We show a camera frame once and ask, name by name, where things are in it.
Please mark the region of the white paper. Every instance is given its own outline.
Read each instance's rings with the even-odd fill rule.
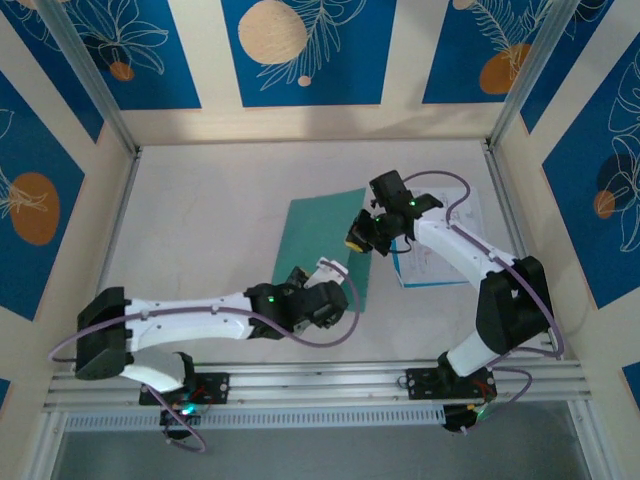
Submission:
[[[411,192],[416,197],[430,193],[444,204],[446,210],[450,203],[464,195],[465,189],[463,187],[411,188]],[[460,222],[473,233],[484,238],[480,200],[474,188],[471,189],[469,198],[452,212],[451,219]],[[402,286],[416,288],[468,283],[460,272],[431,249],[418,242],[411,242],[411,244],[412,249],[409,253],[393,254],[393,263]],[[408,247],[403,238],[397,238],[392,248],[402,251]]]

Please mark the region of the black motor joint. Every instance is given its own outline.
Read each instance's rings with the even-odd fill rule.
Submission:
[[[380,206],[385,213],[372,216],[362,209],[353,221],[345,243],[359,253],[375,249],[386,256],[394,238],[406,235],[415,240],[413,223],[424,212],[443,207],[442,202],[428,193],[414,197],[397,170],[380,175],[369,182],[369,186],[375,196],[371,206]]]

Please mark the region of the white tabletop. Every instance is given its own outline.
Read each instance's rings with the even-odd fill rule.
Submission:
[[[480,196],[487,240],[511,250],[479,141],[368,141],[147,147],[108,285],[128,298],[217,297],[269,282],[292,199],[368,185],[398,169],[463,175]],[[416,186],[457,186],[449,178]],[[374,255],[366,312],[346,343],[311,349],[290,340],[207,340],[172,344],[197,362],[305,362],[433,359],[474,328],[468,285],[403,290],[391,257]],[[304,338],[341,336],[353,315]]]

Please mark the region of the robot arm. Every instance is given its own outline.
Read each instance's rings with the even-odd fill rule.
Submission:
[[[448,221],[439,200],[429,194],[414,198],[395,170],[374,179],[370,186],[376,198],[372,206],[381,206],[385,213],[372,217],[362,210],[349,230],[347,246],[363,253],[375,249],[386,256],[392,240],[406,235],[447,260],[478,291],[474,332],[438,359],[438,374],[446,380],[443,384],[469,377],[549,328],[533,299],[496,261],[516,270],[550,309],[544,270],[535,258],[516,259]]]
[[[340,287],[343,277],[326,263],[347,272],[323,258],[311,276],[295,268],[281,285],[262,283],[245,292],[197,301],[128,300],[123,288],[109,288],[80,313],[78,331],[123,315],[127,320],[78,339],[76,378],[120,375],[161,393],[185,387],[193,391],[197,382],[191,357],[157,347],[213,338],[283,338],[271,326],[236,311],[265,316],[295,334],[311,324],[329,328],[340,320],[348,303]]]

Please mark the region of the green towel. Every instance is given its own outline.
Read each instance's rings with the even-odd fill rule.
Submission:
[[[364,311],[369,286],[371,254],[356,253],[344,244],[354,218],[364,204],[364,188],[322,197],[292,200],[282,233],[280,251],[273,270],[272,283],[287,280],[294,267],[308,272],[316,270],[320,257],[335,260],[349,269],[360,295],[360,309]],[[343,283],[349,310],[353,311],[353,295]]]

